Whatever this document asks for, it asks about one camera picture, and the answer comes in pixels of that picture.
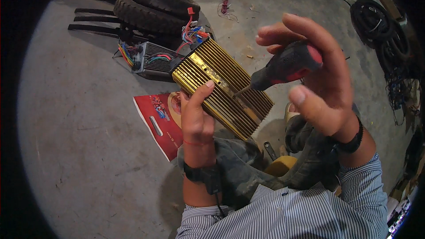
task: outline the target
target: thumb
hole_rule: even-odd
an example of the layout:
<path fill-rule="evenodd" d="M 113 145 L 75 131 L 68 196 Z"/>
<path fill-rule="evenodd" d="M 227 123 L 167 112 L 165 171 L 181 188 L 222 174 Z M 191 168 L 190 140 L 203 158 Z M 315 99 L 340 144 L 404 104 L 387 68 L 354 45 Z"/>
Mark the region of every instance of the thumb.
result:
<path fill-rule="evenodd" d="M 195 93 L 192 94 L 188 105 L 191 107 L 198 107 L 204 102 L 205 98 L 208 97 L 214 90 L 215 83 L 212 80 L 207 81 L 204 85 L 199 86 Z"/>
<path fill-rule="evenodd" d="M 329 107 L 322 98 L 304 85 L 291 88 L 289 99 L 304 119 L 325 136 L 331 136 L 341 128 L 342 110 Z"/>

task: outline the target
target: finger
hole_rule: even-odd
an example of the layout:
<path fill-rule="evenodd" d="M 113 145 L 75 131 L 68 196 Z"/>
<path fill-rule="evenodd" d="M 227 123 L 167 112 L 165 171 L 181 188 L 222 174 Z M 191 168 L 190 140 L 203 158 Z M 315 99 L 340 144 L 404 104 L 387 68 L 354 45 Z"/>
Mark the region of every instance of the finger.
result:
<path fill-rule="evenodd" d="M 323 65 L 335 73 L 335 77 L 349 78 L 348 66 L 344 54 L 332 35 L 311 19 L 285 13 L 282 22 L 294 33 L 304 35 L 322 52 Z"/>
<path fill-rule="evenodd" d="M 322 98 L 304 85 L 293 87 L 289 99 L 304 119 L 325 136 L 331 136 L 341 128 L 342 110 L 330 108 Z"/>
<path fill-rule="evenodd" d="M 189 95 L 185 92 L 185 90 L 180 89 L 180 104 L 182 105 L 182 109 L 186 108 L 186 105 L 188 102 L 189 102 Z"/>
<path fill-rule="evenodd" d="M 192 97 L 190 98 L 187 106 L 198 109 L 201 107 L 201 104 L 204 102 L 205 98 L 208 97 L 214 90 L 215 83 L 212 80 L 207 81 L 205 84 L 199 86 L 196 89 Z"/>
<path fill-rule="evenodd" d="M 282 51 L 283 49 L 285 49 L 285 47 L 280 44 L 274 44 L 267 47 L 267 51 L 272 55 L 276 55 L 277 53 L 279 53 L 279 51 Z"/>
<path fill-rule="evenodd" d="M 287 46 L 291 42 L 303 39 L 305 39 L 304 36 L 294 33 L 283 23 L 278 22 L 274 25 L 265 26 L 258 29 L 258 37 L 255 38 L 255 41 L 257 44 L 262 46 L 268 46 L 272 44 Z"/>

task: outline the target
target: gold heat sink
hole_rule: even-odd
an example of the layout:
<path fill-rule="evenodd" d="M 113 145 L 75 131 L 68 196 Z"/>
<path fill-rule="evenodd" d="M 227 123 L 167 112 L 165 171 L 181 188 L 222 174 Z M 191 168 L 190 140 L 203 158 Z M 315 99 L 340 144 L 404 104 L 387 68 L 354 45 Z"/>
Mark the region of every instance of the gold heat sink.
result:
<path fill-rule="evenodd" d="M 172 69 L 174 81 L 193 94 L 207 82 L 215 82 L 214 91 L 204 101 L 204 110 L 237 137 L 247 140 L 267 116 L 273 102 L 265 92 L 248 90 L 251 76 L 214 40 L 208 39 Z"/>

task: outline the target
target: hand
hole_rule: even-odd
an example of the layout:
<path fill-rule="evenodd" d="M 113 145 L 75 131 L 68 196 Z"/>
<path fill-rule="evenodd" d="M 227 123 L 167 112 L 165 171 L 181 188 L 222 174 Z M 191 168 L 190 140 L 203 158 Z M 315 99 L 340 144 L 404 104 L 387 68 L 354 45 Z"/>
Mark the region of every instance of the hand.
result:
<path fill-rule="evenodd" d="M 184 161 L 193 168 L 212 166 L 216 161 L 213 141 L 215 120 L 202 109 L 202 103 L 213 90 L 214 82 L 207 81 L 191 97 L 183 89 L 180 92 Z"/>
<path fill-rule="evenodd" d="M 349 142 L 358 132 L 352 111 L 353 89 L 344 54 L 337 41 L 311 19 L 284 14 L 282 23 L 262 27 L 256 42 L 276 54 L 291 42 L 307 39 L 322 53 L 321 69 L 290 90 L 289 99 L 303 117 L 325 136 Z"/>

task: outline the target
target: black tire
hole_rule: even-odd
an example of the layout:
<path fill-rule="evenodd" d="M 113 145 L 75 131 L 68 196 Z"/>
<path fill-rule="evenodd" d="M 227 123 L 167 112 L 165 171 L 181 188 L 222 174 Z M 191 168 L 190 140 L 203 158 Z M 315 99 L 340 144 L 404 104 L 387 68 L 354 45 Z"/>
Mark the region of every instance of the black tire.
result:
<path fill-rule="evenodd" d="M 134 0 L 135 2 L 164 13 L 168 13 L 180 19 L 189 20 L 187 8 L 193 8 L 193 20 L 199 18 L 201 7 L 193 0 Z"/>
<path fill-rule="evenodd" d="M 133 0 L 117 0 L 114 14 L 137 28 L 165 34 L 179 35 L 182 33 L 182 27 L 187 23 L 166 13 L 137 4 Z"/>

